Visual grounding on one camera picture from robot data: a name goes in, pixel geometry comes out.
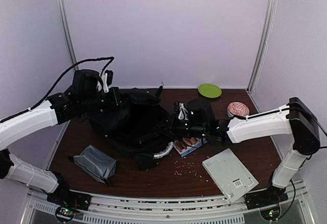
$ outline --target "wooden table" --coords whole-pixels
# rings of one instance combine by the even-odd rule
[[[202,98],[195,89],[166,89],[161,94],[161,106],[169,112],[173,103],[187,103],[194,98]],[[216,119],[227,117],[229,103],[239,101],[246,104],[250,113],[256,109],[245,90],[223,90],[220,98],[207,99],[211,102]],[[78,166],[70,163],[68,155],[78,155],[92,144],[117,160],[115,175],[110,178],[111,187],[99,183]],[[191,197],[221,194],[206,173],[201,162],[227,147],[206,144],[186,157],[172,150],[158,165],[147,171],[139,171],[133,159],[122,156],[112,145],[93,131],[85,121],[73,119],[64,136],[50,170],[63,175],[73,190],[91,193],[129,197]],[[277,168],[280,158],[270,137],[258,138],[232,145],[231,150],[259,181],[256,189],[265,188],[269,175]]]

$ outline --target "brown tabletop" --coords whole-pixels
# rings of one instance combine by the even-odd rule
[[[169,112],[173,103],[187,103],[200,97],[195,89],[166,89],[161,94],[161,106]],[[223,90],[220,98],[210,101],[216,119],[227,117],[229,103],[239,101],[246,104],[250,113],[256,109],[245,90]],[[99,183],[78,166],[70,163],[68,155],[78,155],[92,144],[117,160],[116,173],[111,177],[111,187]],[[157,160],[158,165],[147,171],[140,171],[133,159],[122,156],[112,145],[93,131],[85,121],[71,120],[52,161],[50,170],[57,171],[68,181],[73,190],[90,193],[129,197],[190,197],[221,194],[201,162],[223,150],[226,146],[205,144],[181,158],[173,149],[171,153]],[[246,168],[259,181],[256,189],[265,188],[269,175],[277,168],[280,158],[270,137],[244,141],[230,146]]]

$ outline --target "vertical metal pole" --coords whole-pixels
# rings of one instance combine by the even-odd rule
[[[65,41],[66,41],[69,58],[71,60],[71,63],[75,64],[77,61],[76,61],[76,56],[75,56],[75,52],[74,52],[74,48],[73,48],[71,34],[69,32],[65,4],[64,4],[63,0],[57,0],[57,2],[58,2],[59,11],[60,11],[61,23],[62,23],[64,35],[65,35]]]
[[[254,88],[255,88],[255,83],[256,80],[259,78],[258,75],[260,75],[260,66],[262,64],[262,61],[264,59],[264,53],[265,53],[265,45],[268,39],[269,31],[270,31],[270,26],[271,26],[271,21],[273,18],[273,13],[274,13],[274,8],[276,5],[276,0],[268,0],[267,4],[267,10],[266,10],[266,17],[265,17],[265,22],[264,22],[264,27],[261,35],[261,40],[260,40],[260,45],[258,49],[258,53],[256,55],[256,60],[254,63],[252,75],[250,78],[250,82],[248,85],[248,92],[250,94],[253,93]]]

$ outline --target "plate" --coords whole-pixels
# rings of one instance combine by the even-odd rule
[[[208,98],[217,98],[222,93],[221,89],[217,85],[213,84],[200,85],[198,91],[201,95]]]

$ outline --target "white wall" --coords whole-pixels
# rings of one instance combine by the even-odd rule
[[[261,111],[300,97],[327,128],[327,0],[277,0],[268,51],[254,99]],[[285,154],[290,138],[276,136]],[[321,133],[321,144],[327,145]],[[327,151],[320,150],[299,176],[315,205],[319,221],[327,219]]]
[[[35,104],[70,62],[56,0],[0,0],[0,118]],[[72,81],[69,73],[56,91]],[[50,159],[61,126],[13,144],[16,156],[41,168]],[[18,223],[27,187],[0,180],[0,222]]]
[[[267,0],[64,0],[78,60],[115,56],[114,85],[246,88]],[[100,69],[103,64],[85,66]]]

